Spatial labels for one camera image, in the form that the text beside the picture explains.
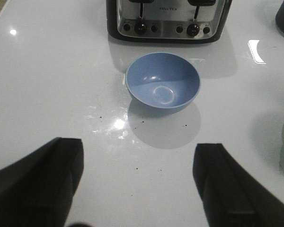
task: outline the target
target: stainless steel toaster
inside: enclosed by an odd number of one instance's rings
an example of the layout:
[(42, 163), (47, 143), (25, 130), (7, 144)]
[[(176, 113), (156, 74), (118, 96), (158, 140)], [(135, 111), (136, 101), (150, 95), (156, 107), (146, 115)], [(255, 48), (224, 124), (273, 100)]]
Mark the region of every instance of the stainless steel toaster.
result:
[(135, 42), (218, 40), (232, 0), (106, 0), (107, 30)]

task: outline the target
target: countertop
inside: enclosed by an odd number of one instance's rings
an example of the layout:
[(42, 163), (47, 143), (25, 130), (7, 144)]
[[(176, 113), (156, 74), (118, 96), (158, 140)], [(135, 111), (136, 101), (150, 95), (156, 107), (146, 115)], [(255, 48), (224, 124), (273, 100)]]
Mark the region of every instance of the countertop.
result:
[[(197, 143), (222, 143), (284, 203), (282, 0), (234, 0), (211, 44), (116, 40), (103, 0), (9, 0), (0, 14), (0, 169), (55, 137), (81, 138), (85, 168), (67, 224), (206, 227), (192, 176)], [(255, 57), (255, 50), (260, 58)], [(195, 100), (164, 117), (124, 84), (150, 52), (191, 62)]]

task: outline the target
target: toaster knob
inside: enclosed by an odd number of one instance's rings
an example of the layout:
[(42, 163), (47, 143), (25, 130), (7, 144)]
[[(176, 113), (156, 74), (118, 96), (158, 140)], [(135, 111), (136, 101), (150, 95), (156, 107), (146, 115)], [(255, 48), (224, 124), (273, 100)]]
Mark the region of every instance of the toaster knob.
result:
[(196, 24), (191, 24), (187, 27), (187, 34), (191, 37), (195, 37), (200, 32), (200, 27)]
[(142, 21), (138, 22), (135, 26), (134, 26), (134, 31), (138, 34), (138, 35), (142, 35), (146, 32), (146, 24), (144, 24)]

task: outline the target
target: bowl rim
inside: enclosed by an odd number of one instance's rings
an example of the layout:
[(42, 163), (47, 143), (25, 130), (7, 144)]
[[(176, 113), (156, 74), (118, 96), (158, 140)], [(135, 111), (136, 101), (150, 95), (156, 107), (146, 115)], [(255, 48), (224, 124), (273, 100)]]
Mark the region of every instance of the bowl rim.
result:
[[(180, 104), (180, 105), (175, 105), (175, 106), (169, 106), (169, 107), (158, 107), (158, 106), (155, 106), (155, 105), (151, 105), (151, 104), (149, 104), (149, 103), (146, 103), (146, 102), (142, 101), (141, 99), (139, 99), (139, 98), (132, 92), (132, 90), (130, 89), (130, 87), (128, 86), (128, 82), (127, 82), (128, 70), (129, 70), (129, 69), (131, 68), (131, 66), (132, 66), (135, 62), (137, 62), (140, 58), (143, 58), (143, 57), (148, 56), (148, 55), (153, 55), (153, 54), (168, 54), (168, 55), (173, 55), (173, 56), (176, 56), (176, 57), (178, 57), (178, 58), (181, 58), (182, 60), (184, 60), (184, 61), (186, 61), (187, 63), (189, 63), (189, 64), (195, 69), (195, 71), (197, 72), (197, 76), (198, 76), (198, 78), (199, 78), (199, 86), (198, 86), (198, 90), (197, 90), (196, 94), (195, 94), (193, 97), (191, 97), (188, 101), (186, 101), (185, 103), (182, 103), (182, 104)], [(135, 97), (138, 101), (140, 101), (141, 103), (143, 103), (143, 104), (145, 104), (145, 105), (148, 105), (148, 106), (150, 106), (150, 107), (153, 107), (153, 108), (157, 108), (157, 109), (167, 109), (167, 110), (168, 110), (168, 109), (179, 108), (179, 107), (182, 107), (182, 106), (185, 106), (185, 105), (189, 104), (189, 103), (198, 95), (198, 93), (199, 93), (199, 91), (200, 91), (201, 78), (200, 78), (200, 75), (199, 75), (199, 72), (197, 71), (197, 69), (196, 69), (188, 60), (186, 60), (185, 58), (182, 58), (182, 57), (180, 57), (179, 55), (176, 55), (176, 54), (174, 54), (174, 53), (168, 53), (168, 52), (151, 52), (151, 53), (147, 53), (147, 54), (144, 54), (144, 55), (142, 55), (142, 56), (136, 58), (136, 59), (129, 65), (129, 67), (127, 68), (126, 73), (125, 73), (125, 84), (126, 84), (127, 89), (129, 90), (129, 92), (132, 94), (132, 96), (134, 96), (134, 97)]]

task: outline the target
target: toaster button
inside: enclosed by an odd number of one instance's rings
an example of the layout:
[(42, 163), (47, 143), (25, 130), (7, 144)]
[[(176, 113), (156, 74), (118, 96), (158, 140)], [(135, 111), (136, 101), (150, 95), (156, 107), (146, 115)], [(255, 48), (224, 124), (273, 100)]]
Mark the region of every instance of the toaster button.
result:
[(131, 30), (131, 26), (130, 26), (129, 24), (125, 24), (125, 25), (123, 26), (123, 29), (124, 29), (126, 32), (128, 32), (129, 30)]
[(178, 27), (176, 28), (176, 32), (177, 32), (177, 33), (182, 33), (182, 32), (183, 32), (183, 27), (182, 27), (182, 26), (178, 26)]
[(157, 26), (155, 26), (155, 25), (151, 26), (151, 31), (152, 32), (156, 32), (157, 30), (158, 30)]
[(138, 22), (134, 27), (134, 31), (138, 35), (144, 34), (146, 32), (146, 24), (144, 24), (143, 22)]
[(204, 33), (204, 34), (210, 33), (210, 28), (209, 28), (209, 27), (205, 27), (205, 28), (203, 29), (203, 33)]
[(200, 27), (196, 24), (191, 24), (187, 27), (187, 34), (191, 37), (195, 37), (200, 32)]

